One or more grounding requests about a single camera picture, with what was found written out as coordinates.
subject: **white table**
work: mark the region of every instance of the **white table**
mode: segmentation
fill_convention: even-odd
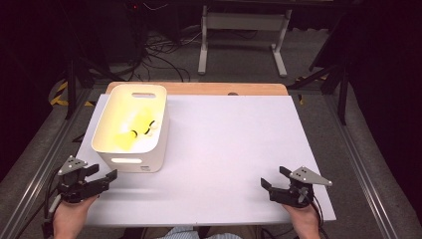
[[[77,158],[109,167],[91,141],[108,95],[101,95]],[[289,187],[279,166],[319,173],[291,97],[168,96],[166,156],[156,173],[119,173],[91,207],[88,225],[134,227],[257,225],[289,222],[261,187]],[[314,186],[325,220],[335,215],[324,186]]]

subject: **human hand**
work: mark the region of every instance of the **human hand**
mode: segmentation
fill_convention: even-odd
[[[54,238],[77,238],[87,220],[88,209],[97,198],[98,196],[93,196],[80,203],[62,201],[54,215]]]
[[[304,208],[296,208],[282,204],[289,212],[293,227],[301,239],[319,239],[319,228],[316,211],[308,205]]]

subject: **cable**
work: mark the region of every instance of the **cable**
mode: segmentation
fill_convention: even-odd
[[[59,172],[60,167],[56,168],[53,170],[52,174],[50,174],[50,178],[47,184],[47,189],[46,189],[46,193],[45,193],[45,197],[44,197],[44,218],[47,218],[47,215],[49,214],[49,198],[51,197],[50,195],[50,189],[51,186],[53,184],[54,178],[57,175],[57,173]]]
[[[143,82],[143,79],[142,79],[142,77],[140,76],[140,74],[135,74],[136,75],[136,77],[137,77],[137,79],[138,80],[140,80],[141,82]]]
[[[294,187],[295,190],[297,190],[298,192],[301,192],[297,187]],[[326,232],[323,230],[322,226],[323,226],[323,214],[322,214],[322,209],[320,208],[320,204],[319,201],[317,200],[317,197],[314,196],[314,199],[316,200],[316,204],[313,201],[311,201],[307,195],[302,194],[302,196],[305,197],[305,199],[310,203],[311,207],[316,211],[316,216],[317,216],[317,225],[318,225],[318,229],[319,232],[326,238],[329,239],[328,235],[326,234]]]
[[[133,75],[134,75],[134,68],[133,68],[133,70],[132,70],[132,73],[130,74],[129,79],[127,79],[127,81],[128,81],[128,82],[130,82],[130,80],[133,78]]]
[[[133,66],[131,66],[127,69],[121,70],[119,72],[111,72],[111,73],[116,75],[116,76],[123,76],[123,75],[129,74],[132,71],[134,71],[137,67],[139,67],[139,65],[140,65],[140,61],[137,61]],[[98,73],[91,73],[91,75],[93,77],[97,78],[97,79],[106,79],[107,78],[107,76],[105,76],[103,74],[98,74]]]
[[[164,7],[167,7],[167,6],[168,6],[168,4],[164,4],[164,5],[159,6],[159,7],[157,7],[157,8],[150,8],[150,7],[148,7],[148,5],[146,5],[146,3],[143,3],[143,5],[144,5],[147,9],[149,9],[149,10],[151,10],[151,11],[156,11],[156,10],[158,10],[158,9],[161,9],[161,8],[164,8]]]
[[[194,34],[195,35],[191,37],[190,39],[181,39],[180,44],[176,44],[173,41],[164,40],[164,38],[162,38],[162,36],[160,35],[152,35],[152,36],[149,36],[149,38],[151,39],[146,41],[145,47],[153,52],[153,53],[150,53],[151,55],[156,56],[159,53],[171,54],[171,53],[176,52],[181,47],[194,42],[194,40],[201,35],[201,32],[194,32]]]
[[[54,178],[56,176],[56,174],[59,172],[60,167],[56,168],[52,174],[50,175],[49,178],[49,182],[47,185],[47,189],[46,189],[46,194],[45,194],[45,199],[44,202],[41,203],[41,205],[37,208],[37,210],[31,215],[31,217],[27,220],[27,222],[25,223],[24,226],[22,226],[21,230],[18,232],[18,234],[16,235],[15,239],[18,239],[22,236],[22,234],[24,233],[25,229],[29,226],[29,224],[34,220],[35,216],[37,216],[37,214],[40,212],[40,210],[44,207],[44,215],[46,216],[48,214],[48,204],[49,204],[49,198],[54,194],[54,192],[57,190],[57,186],[50,191],[51,189],[51,185],[53,184]]]
[[[143,63],[143,62],[142,62],[142,66],[147,70],[147,72],[148,72],[148,81],[150,81],[151,80],[151,74],[149,72],[149,69],[145,66],[145,63]]]
[[[83,61],[87,66],[95,69],[96,71],[100,72],[102,75],[107,76],[108,78],[110,78],[111,80],[115,82],[126,82],[125,79],[122,79],[121,77],[111,73],[110,71],[102,69],[101,67],[97,66],[96,63],[93,63],[88,59],[80,58],[80,60]]]
[[[184,81],[183,81],[182,74],[180,73],[180,71],[179,71],[179,70],[184,71],[184,72],[188,75],[188,82],[190,82],[190,75],[189,75],[189,72],[188,72],[188,71],[186,71],[185,69],[176,68],[173,64],[171,64],[169,61],[167,61],[167,60],[165,60],[165,59],[163,59],[163,58],[160,58],[160,57],[157,57],[157,56],[154,56],[154,55],[149,55],[149,56],[150,56],[150,57],[157,58],[157,59],[159,59],[159,60],[161,60],[161,61],[163,61],[163,62],[166,62],[166,63],[167,63],[168,65],[170,65],[172,68],[154,67],[154,66],[150,66],[150,65],[146,64],[145,62],[143,62],[146,66],[151,67],[151,68],[156,68],[156,69],[174,69],[174,70],[177,72],[177,74],[179,75],[181,82],[184,82]]]

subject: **dark floor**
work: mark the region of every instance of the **dark floor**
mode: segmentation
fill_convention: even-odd
[[[242,34],[254,36],[255,33]],[[276,37],[276,34],[258,32],[255,37],[247,40],[230,32],[214,34],[209,43],[205,76],[196,73],[200,50],[198,39],[171,54],[161,53],[158,56],[185,69],[192,82],[290,85],[297,77],[310,74],[308,67],[325,41],[327,32],[288,32],[282,56],[289,75],[284,79],[278,76],[269,50]],[[168,67],[155,58],[147,63]],[[113,66],[114,70],[119,68],[124,66]],[[149,71],[143,66],[136,69],[131,80],[180,81],[174,70],[147,68]],[[186,72],[182,71],[182,74],[184,80],[188,81]],[[122,77],[128,79],[130,74]],[[96,101],[105,92],[107,83],[108,80],[97,80],[93,89],[79,90],[81,101]],[[318,83],[313,83],[301,91],[290,91],[290,95],[295,101],[321,174],[334,182],[328,194],[337,220],[324,224],[328,236],[422,238],[421,225],[415,212],[385,164],[359,110],[352,88],[349,88],[346,104],[347,126],[342,126],[335,115],[337,93],[322,96],[317,87]],[[57,86],[52,89],[52,94],[56,90]],[[298,93],[303,94],[302,104],[298,100]],[[94,107],[80,107],[72,119],[65,120],[67,107],[54,106],[37,135],[0,184],[1,238],[16,235],[12,233],[13,227],[21,227],[23,217],[32,215],[42,203],[45,188],[42,187],[42,179],[37,177],[37,173],[43,169],[40,166],[44,166],[45,161],[52,161],[56,167],[69,155],[76,155],[80,144],[73,142],[73,139],[85,132],[93,111]],[[21,238],[41,238],[41,223],[42,215],[39,213]],[[275,235],[289,230],[290,227],[291,225],[266,225]],[[115,239],[122,233],[122,228],[86,228],[79,238]],[[290,233],[281,238],[293,237],[294,233]]]

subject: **aluminum rail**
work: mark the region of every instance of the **aluminum rail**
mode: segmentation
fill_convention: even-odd
[[[378,224],[378,227],[383,235],[384,238],[393,239],[398,238],[394,227],[388,218],[388,215],[382,205],[381,199],[379,198],[378,192],[373,185],[368,172],[365,169],[362,159],[357,151],[357,148],[353,142],[353,139],[348,132],[348,129],[345,125],[343,125],[338,118],[336,113],[337,105],[334,100],[334,96],[324,96],[325,102],[328,105],[330,114],[332,115],[335,124],[341,134],[341,137],[347,147],[348,154],[350,156],[351,166],[354,169],[354,173],[359,180],[360,186],[363,189],[363,193],[365,194],[366,200],[372,210],[372,213],[375,217],[375,220]]]
[[[351,3],[335,3],[333,1],[291,1],[291,0],[143,0],[145,4],[171,5],[206,5],[225,7],[282,7],[287,9],[326,9],[342,12],[356,12],[371,10],[364,5],[364,0],[355,0]]]
[[[85,102],[90,95],[91,90],[89,89],[82,89],[81,94],[78,97],[78,104],[75,112],[73,115],[64,121],[57,136],[55,137],[51,147],[49,148],[46,156],[44,157],[43,161],[40,163],[40,167],[38,168],[37,172],[35,173],[33,179],[28,184],[28,187],[25,190],[24,195],[22,196],[21,200],[19,201],[15,211],[13,212],[12,216],[10,217],[6,227],[4,228],[3,232],[0,235],[2,239],[14,239],[16,238],[19,230],[24,224],[25,218],[28,216],[31,207],[33,206],[35,200],[37,199],[38,194],[40,193],[41,189],[43,188],[44,183],[46,182],[49,173],[55,163],[55,159],[57,158],[60,149],[62,148],[64,139],[66,135],[72,128],[73,124],[75,123],[78,114],[81,112],[82,108],[84,107]]]

